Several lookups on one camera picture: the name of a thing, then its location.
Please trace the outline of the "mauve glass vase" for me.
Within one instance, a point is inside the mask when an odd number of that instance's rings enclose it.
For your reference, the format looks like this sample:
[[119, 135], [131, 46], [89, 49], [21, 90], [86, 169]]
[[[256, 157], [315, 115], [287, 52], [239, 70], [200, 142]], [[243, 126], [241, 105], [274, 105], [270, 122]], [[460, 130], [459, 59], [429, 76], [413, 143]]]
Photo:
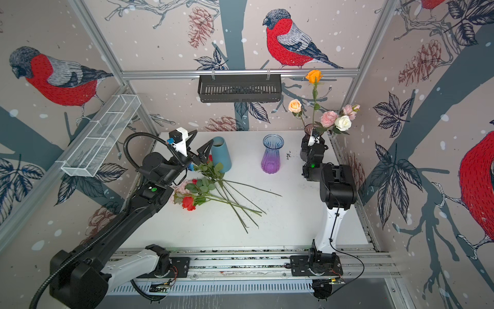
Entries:
[[318, 137], [318, 136], [320, 136], [320, 134], [318, 132], [318, 128], [319, 127], [316, 124], [308, 124], [304, 128], [304, 132], [308, 136]]

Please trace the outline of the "pink carnation stem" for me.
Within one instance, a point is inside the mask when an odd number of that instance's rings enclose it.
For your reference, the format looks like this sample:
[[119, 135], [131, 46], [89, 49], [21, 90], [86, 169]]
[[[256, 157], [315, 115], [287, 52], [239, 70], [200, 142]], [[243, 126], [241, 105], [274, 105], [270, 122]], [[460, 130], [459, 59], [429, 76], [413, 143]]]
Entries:
[[333, 129], [334, 121], [341, 116], [347, 115], [353, 122], [357, 116], [357, 113], [360, 111], [360, 105], [346, 105], [342, 108], [341, 112], [336, 113], [334, 111], [328, 111], [323, 114], [320, 119], [322, 127]]

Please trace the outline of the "blue purple glass vase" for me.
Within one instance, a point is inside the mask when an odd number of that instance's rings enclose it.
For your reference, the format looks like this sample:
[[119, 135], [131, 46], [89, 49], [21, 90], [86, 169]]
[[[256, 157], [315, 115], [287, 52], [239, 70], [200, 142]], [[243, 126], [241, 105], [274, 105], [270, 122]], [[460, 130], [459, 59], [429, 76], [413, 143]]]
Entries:
[[280, 135], [269, 134], [262, 141], [265, 151], [261, 161], [261, 168], [267, 174], [275, 174], [280, 169], [280, 149], [284, 139]]

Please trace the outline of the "pink rose stem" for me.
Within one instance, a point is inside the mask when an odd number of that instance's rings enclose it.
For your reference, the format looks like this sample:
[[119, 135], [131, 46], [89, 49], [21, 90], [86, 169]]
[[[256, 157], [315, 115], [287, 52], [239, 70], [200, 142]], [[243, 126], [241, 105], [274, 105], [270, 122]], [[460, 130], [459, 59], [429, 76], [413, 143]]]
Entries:
[[174, 188], [174, 194], [172, 199], [174, 204], [176, 205], [182, 204], [183, 199], [191, 195], [190, 190], [187, 189], [187, 186], [191, 183], [192, 182], [190, 180], [184, 180], [180, 185]]

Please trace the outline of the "orange rose stem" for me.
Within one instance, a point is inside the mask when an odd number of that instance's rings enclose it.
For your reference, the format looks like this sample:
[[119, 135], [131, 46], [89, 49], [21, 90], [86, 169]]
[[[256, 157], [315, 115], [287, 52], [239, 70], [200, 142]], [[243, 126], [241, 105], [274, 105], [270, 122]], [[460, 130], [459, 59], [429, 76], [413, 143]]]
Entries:
[[[315, 117], [315, 112], [320, 109], [320, 104], [317, 102], [318, 99], [318, 86], [320, 84], [321, 79], [323, 78], [323, 74], [320, 70], [312, 70], [310, 71], [305, 79], [312, 85], [312, 98], [314, 101], [314, 107], [313, 107], [313, 124], [315, 123], [314, 117]], [[292, 113], [292, 115], [296, 118], [301, 119], [302, 124], [305, 126], [305, 122], [302, 117], [302, 104], [298, 99], [293, 99], [289, 105], [288, 105], [288, 110]]]

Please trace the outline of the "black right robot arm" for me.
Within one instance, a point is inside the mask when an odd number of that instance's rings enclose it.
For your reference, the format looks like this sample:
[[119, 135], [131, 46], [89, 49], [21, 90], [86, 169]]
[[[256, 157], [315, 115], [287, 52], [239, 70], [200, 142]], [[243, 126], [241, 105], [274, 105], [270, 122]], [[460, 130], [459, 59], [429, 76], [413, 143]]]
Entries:
[[341, 276], [336, 238], [342, 218], [356, 202], [356, 188], [349, 166], [323, 162], [328, 149], [322, 137], [307, 134], [302, 139], [302, 176], [319, 184], [320, 200], [325, 205], [323, 228], [312, 241], [307, 269], [316, 276]]

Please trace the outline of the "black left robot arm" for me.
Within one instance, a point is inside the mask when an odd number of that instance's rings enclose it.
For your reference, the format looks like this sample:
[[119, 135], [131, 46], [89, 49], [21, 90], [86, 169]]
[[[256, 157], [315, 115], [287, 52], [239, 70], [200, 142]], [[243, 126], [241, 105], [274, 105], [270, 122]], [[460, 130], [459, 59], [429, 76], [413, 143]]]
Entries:
[[[59, 251], [50, 261], [50, 275], [39, 287], [30, 307], [36, 308], [45, 290], [69, 308], [96, 308], [114, 287], [141, 275], [159, 270], [167, 274], [171, 261], [169, 252], [150, 245], [140, 253], [123, 259], [115, 266], [108, 261], [118, 248], [148, 219], [158, 213], [172, 196], [175, 180], [185, 176], [191, 164], [208, 162], [213, 140], [202, 145], [196, 153], [190, 144], [197, 131], [182, 127], [171, 131], [168, 140], [146, 132], [129, 135], [122, 146], [129, 163], [143, 177], [143, 184], [132, 194], [126, 208], [100, 230], [89, 243], [71, 252]], [[132, 139], [145, 136], [163, 145], [172, 157], [166, 159], [157, 152], [148, 154], [138, 165], [129, 153]]]

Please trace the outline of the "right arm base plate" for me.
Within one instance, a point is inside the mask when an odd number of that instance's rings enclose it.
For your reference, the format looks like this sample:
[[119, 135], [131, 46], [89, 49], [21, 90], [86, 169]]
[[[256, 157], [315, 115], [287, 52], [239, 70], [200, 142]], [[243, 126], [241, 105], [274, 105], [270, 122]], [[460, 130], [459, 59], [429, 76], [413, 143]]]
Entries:
[[291, 256], [286, 268], [294, 277], [336, 276], [343, 275], [342, 264], [336, 253], [318, 254], [316, 256]]

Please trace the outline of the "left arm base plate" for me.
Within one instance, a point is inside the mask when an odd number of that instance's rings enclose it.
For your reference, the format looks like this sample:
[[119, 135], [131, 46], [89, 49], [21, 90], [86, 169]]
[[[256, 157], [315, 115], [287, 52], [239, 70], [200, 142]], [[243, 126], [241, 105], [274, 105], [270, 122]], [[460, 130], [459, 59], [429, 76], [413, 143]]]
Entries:
[[158, 260], [153, 278], [186, 278], [189, 273], [189, 257], [161, 257]]

